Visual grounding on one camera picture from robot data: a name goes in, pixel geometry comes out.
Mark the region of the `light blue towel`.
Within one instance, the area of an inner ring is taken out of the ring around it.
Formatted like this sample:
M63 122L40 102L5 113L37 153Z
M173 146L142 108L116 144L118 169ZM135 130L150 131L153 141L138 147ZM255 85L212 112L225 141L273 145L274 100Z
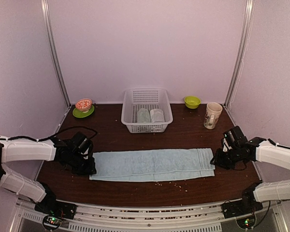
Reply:
M162 182L214 176L210 148L100 152L91 181Z

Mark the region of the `green panda towel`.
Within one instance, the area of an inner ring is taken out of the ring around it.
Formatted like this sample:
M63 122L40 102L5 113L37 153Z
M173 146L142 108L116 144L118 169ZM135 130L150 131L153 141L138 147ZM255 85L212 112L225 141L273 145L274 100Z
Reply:
M140 108L138 110L137 123L151 123L150 113L146 108Z

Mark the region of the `white plastic basket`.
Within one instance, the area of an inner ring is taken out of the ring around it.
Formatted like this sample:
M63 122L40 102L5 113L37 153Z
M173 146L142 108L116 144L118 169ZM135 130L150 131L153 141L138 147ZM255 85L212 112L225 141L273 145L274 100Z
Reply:
M135 88L124 93L121 122L130 133L164 132L173 121L167 91Z

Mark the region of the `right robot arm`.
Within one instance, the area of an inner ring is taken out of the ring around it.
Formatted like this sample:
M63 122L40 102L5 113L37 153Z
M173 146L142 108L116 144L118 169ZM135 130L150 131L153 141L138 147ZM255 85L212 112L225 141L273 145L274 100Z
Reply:
M247 164L265 162L290 171L290 147L275 143L271 139L254 137L248 140L241 128L235 126L223 133L222 148L216 150L212 165L226 170L235 170L238 162ZM290 200L290 180L272 183L255 183L242 193L238 203L241 213L249 213L257 203Z

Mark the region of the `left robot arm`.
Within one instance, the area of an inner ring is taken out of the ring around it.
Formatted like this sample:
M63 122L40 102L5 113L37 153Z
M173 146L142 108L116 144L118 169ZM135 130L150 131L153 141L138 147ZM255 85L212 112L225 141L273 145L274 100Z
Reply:
M43 139L28 136L0 136L0 187L28 197L48 214L60 210L56 195L45 184L13 171L6 164L12 161L57 161L71 167L76 175L96 174L93 142L81 132L61 140L56 134Z

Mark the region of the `cream printed mug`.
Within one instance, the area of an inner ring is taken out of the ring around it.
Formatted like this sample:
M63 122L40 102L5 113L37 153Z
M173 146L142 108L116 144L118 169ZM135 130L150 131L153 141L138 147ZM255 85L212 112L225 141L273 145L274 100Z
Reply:
M212 130L215 128L219 117L222 113L223 107L217 102L209 102L206 105L206 113L204 117L204 127Z

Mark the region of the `green plate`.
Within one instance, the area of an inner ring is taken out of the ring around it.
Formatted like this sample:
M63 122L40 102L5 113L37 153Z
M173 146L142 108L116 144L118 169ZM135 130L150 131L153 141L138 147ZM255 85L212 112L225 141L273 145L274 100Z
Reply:
M95 110L94 105L92 105L91 108L88 111L86 111L86 112L82 112L82 111L78 110L77 108L74 108L73 112L72 112L72 115L75 118L85 118L85 117L88 117L88 116L92 115L94 110Z

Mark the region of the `red patterned bowl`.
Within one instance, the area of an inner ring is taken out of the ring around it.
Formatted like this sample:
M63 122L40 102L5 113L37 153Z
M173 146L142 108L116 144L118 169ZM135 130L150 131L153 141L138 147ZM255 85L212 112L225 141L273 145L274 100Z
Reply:
M91 99L81 99L76 104L75 107L78 111L85 113L90 110L92 107L92 100Z

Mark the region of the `lime green bowl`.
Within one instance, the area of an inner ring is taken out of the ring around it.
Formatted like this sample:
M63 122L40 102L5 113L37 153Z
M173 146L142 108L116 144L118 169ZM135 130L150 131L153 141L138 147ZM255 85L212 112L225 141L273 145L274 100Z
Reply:
M184 102L185 106L189 109L197 109L201 104L201 100L195 96L186 96Z

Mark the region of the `rolled grey towel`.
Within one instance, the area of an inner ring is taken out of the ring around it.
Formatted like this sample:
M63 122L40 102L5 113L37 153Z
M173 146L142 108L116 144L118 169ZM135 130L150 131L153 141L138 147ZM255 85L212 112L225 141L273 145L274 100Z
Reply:
M152 123L165 122L164 112L161 109L150 110L150 118Z

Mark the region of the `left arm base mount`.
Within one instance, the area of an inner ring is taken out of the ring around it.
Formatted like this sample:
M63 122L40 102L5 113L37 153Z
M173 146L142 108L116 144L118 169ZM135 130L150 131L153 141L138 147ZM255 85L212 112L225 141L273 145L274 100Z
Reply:
M74 219L77 206L73 203L57 202L56 209L47 210L40 204L35 204L34 210L44 213L42 226L48 231L57 230L67 219Z

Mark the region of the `front aluminium rail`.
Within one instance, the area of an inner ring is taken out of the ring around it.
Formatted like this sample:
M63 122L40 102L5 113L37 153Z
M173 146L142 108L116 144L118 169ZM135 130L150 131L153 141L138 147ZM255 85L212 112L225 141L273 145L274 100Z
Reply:
M55 232L289 232L281 202L226 217L223 203L171 207L76 204L73 218L59 217Z

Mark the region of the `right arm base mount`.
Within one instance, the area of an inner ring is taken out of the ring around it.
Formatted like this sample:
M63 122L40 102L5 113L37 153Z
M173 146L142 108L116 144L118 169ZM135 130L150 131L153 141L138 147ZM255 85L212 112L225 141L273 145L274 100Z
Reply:
M252 207L246 207L242 200L225 201L222 205L222 213L225 219L235 218L240 229L251 230L257 225L256 212L263 209L262 203L256 203Z

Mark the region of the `right aluminium frame post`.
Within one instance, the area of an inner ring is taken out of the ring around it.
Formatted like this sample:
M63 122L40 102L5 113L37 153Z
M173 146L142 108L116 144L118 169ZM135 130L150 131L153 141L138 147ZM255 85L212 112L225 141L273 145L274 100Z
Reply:
M253 19L253 9L254 9L254 0L247 0L246 1L246 8L244 14L244 20L242 25L242 32L240 37L240 43L238 47L238 52L236 56L236 61L232 73L231 82L229 85L229 90L227 93L227 97L225 100L225 107L230 110L232 107L232 102L234 101L236 91L238 88L242 68L244 66L244 56L248 46L248 40L251 32L251 25Z

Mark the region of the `aluminium frame post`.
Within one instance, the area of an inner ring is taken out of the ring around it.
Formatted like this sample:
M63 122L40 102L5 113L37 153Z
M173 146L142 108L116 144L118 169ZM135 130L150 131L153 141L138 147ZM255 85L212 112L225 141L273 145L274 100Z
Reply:
M59 63L59 59L58 59L58 53L56 50L48 1L41 0L41 7L42 7L42 14L43 14L44 24L45 24L45 28L46 28L46 33L47 33L47 37L48 37L48 43L49 43L49 47L50 47L51 59L52 59L53 65L54 65L55 74L56 74L56 77L58 80L59 88L60 88L61 94L64 98L65 105L67 107L71 107L71 102L70 102L70 99L68 96L66 85L64 83L64 79L62 76L62 71L61 71L61 67L60 67L60 63Z
M227 97L225 100L225 107L230 110L232 107L232 102L234 101L236 91L238 88L242 68L244 66L244 56L248 46L248 40L251 32L251 25L253 19L253 9L254 9L254 0L247 0L246 1L246 8L244 14L244 20L242 25L242 32L240 37L240 43L238 47L238 52L236 56L236 61L232 73L231 82L229 85L229 90L227 93Z

